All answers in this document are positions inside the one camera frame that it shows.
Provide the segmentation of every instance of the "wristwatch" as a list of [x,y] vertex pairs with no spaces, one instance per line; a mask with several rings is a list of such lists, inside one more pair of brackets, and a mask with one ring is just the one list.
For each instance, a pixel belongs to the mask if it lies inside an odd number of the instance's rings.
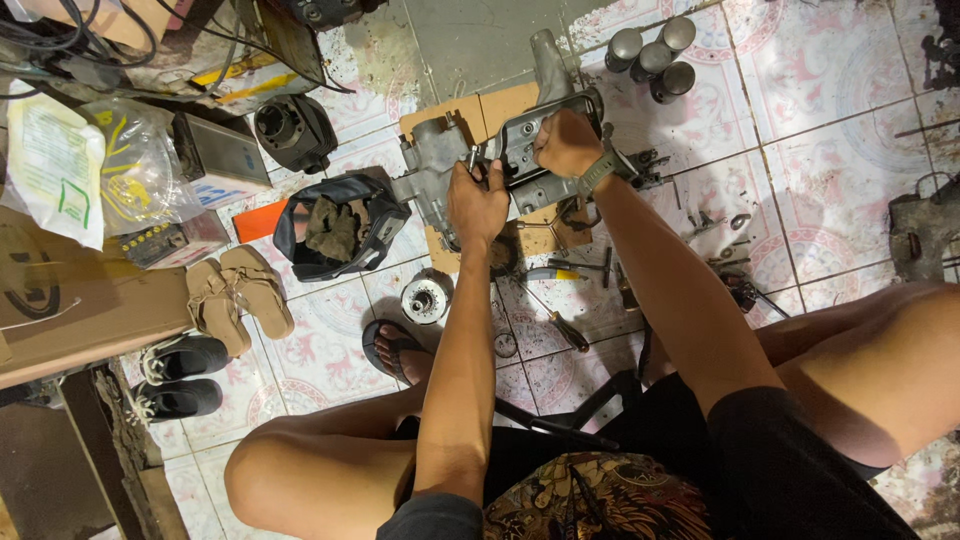
[[616,174],[627,182],[632,180],[637,174],[636,168],[627,160],[627,157],[614,148],[591,165],[583,176],[574,177],[573,181],[577,185],[577,191],[579,191],[584,198],[589,198],[597,184],[611,173]]

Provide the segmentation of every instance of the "man's right hand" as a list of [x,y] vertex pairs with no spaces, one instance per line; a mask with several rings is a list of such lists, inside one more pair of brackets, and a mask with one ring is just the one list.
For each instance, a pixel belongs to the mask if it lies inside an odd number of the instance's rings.
[[583,176],[603,153],[587,117],[570,109],[544,119],[534,141],[534,162],[564,178]]

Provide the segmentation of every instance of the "flip-flop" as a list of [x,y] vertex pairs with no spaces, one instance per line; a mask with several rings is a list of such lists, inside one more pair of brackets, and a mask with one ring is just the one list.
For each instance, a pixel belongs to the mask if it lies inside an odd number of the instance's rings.
[[187,308],[200,332],[224,342],[229,356],[238,357],[251,346],[250,335],[240,322],[229,284],[220,274],[220,263],[201,260],[186,271],[190,292]]
[[[378,335],[382,335],[380,329],[385,326],[394,327],[397,331],[407,336],[401,337],[400,339],[387,340],[390,343],[390,357],[393,360],[391,362],[393,369],[383,365],[383,361],[380,359],[380,353],[376,351],[376,346],[373,343]],[[429,353],[407,329],[389,319],[376,319],[363,329],[363,352],[367,356],[367,360],[373,364],[373,367],[407,386],[412,386],[410,381],[407,380],[407,376],[403,375],[403,366],[400,365],[400,353],[403,351],[422,351]]]
[[237,246],[220,256],[224,279],[233,287],[238,306],[260,321],[264,335],[282,339],[294,330],[294,317],[280,294],[280,282],[263,258],[250,246]]

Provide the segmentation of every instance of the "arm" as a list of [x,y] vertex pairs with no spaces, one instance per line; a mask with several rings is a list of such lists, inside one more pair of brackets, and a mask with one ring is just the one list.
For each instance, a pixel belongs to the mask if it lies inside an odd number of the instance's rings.
[[461,242],[460,277],[434,359],[420,417],[414,495],[452,493],[483,503],[490,458],[495,372],[490,246],[507,219],[503,170],[493,163],[483,190],[458,162],[447,192]]
[[[560,110],[540,129],[534,160],[582,176],[603,146],[587,120]],[[593,190],[597,208],[643,314],[700,408],[752,386],[782,388],[727,287],[626,182],[609,175]]]

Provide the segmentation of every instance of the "man's left hand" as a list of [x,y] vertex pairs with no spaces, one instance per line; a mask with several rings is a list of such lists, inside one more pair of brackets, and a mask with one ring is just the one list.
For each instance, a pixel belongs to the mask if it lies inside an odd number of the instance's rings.
[[450,189],[446,193],[447,217],[460,239],[461,249],[476,246],[487,249],[507,222],[510,196],[503,187],[503,165],[494,160],[487,175],[490,189],[474,180],[462,161],[453,165]]

